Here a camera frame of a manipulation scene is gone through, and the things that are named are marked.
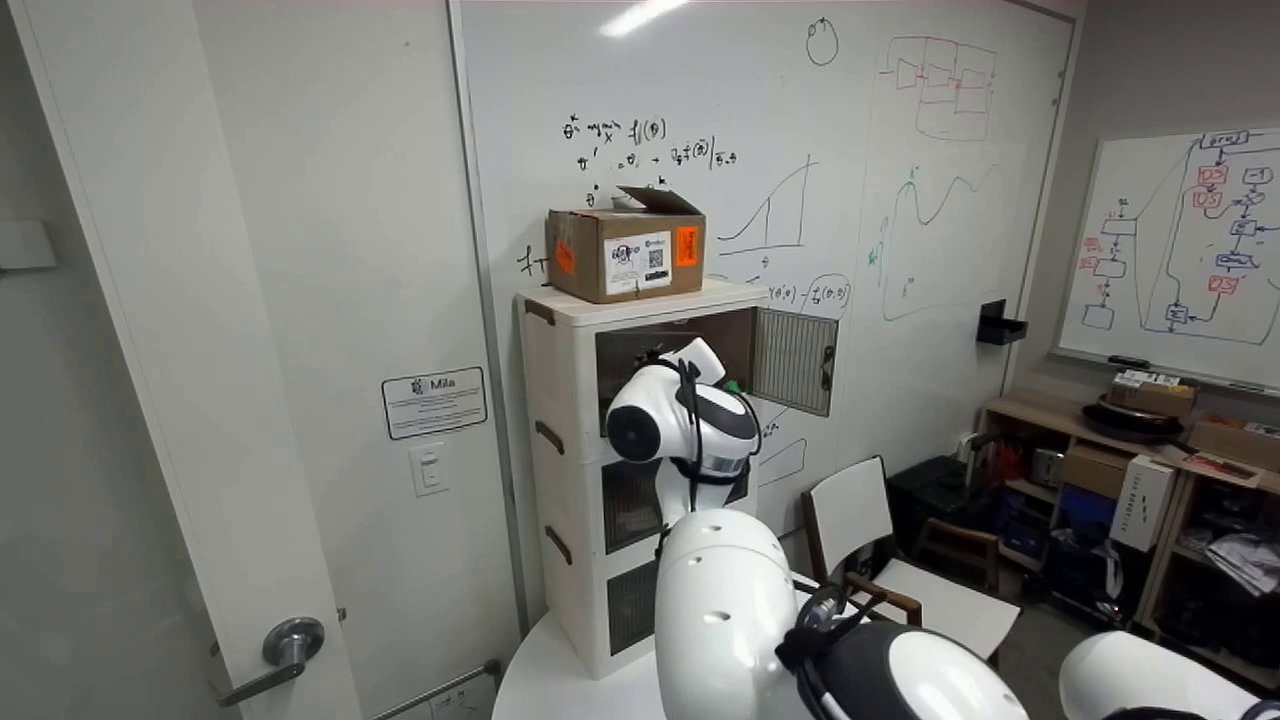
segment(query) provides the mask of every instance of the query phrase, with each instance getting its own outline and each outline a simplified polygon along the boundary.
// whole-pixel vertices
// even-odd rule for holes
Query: chair
[[[894,515],[880,456],[813,485],[806,503],[810,547],[828,579],[855,593],[880,590],[885,600],[907,615],[907,625],[951,636],[983,661],[996,656],[1022,608],[894,555]],[[950,529],[934,526],[928,533],[928,543],[946,547],[939,536],[950,536]]]

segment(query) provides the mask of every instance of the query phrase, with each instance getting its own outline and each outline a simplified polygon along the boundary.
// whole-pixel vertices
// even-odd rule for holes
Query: orange label
[[[675,270],[698,270],[706,259],[706,227],[680,224],[675,227]]]
[[[558,271],[576,275],[576,250],[569,241],[558,241]]]

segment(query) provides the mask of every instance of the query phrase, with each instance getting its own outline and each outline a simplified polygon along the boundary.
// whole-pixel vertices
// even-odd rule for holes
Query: door handle
[[[260,698],[268,688],[291,683],[304,677],[307,661],[325,649],[325,625],[316,615],[291,615],[275,625],[264,642],[264,664],[274,664],[268,677],[248,680],[226,698],[226,707],[243,705],[248,698]]]

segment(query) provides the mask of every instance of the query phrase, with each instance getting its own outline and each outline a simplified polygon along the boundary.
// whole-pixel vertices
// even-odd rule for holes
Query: white wall
[[[447,15],[196,13],[361,705],[379,718],[519,642],[497,419],[398,444],[379,408],[379,381],[486,365]],[[417,452],[447,494],[417,494]]]
[[[0,275],[0,718],[217,720],[210,631],[154,442],[0,7],[0,216],[58,271]]]
[[[1222,125],[1280,125],[1278,0],[1098,0],[1073,80],[1069,125],[1046,206],[1041,259],[1029,304],[1029,341],[1018,354],[1018,389],[1098,400],[1103,365],[1051,357],[1079,241],[1088,171],[1103,136],[1173,136]],[[1204,392],[1207,408],[1280,419],[1280,404]]]

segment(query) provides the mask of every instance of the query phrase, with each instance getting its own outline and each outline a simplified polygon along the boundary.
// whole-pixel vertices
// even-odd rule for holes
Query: whiteboard
[[[763,404],[762,515],[866,456],[951,452],[1000,392],[983,301],[1022,304],[1073,20],[1004,0],[462,6],[480,250],[530,485],[513,296],[544,285],[544,211],[675,190],[710,275],[841,320],[834,417]]]
[[[1059,349],[1280,392],[1280,127],[1103,139]]]

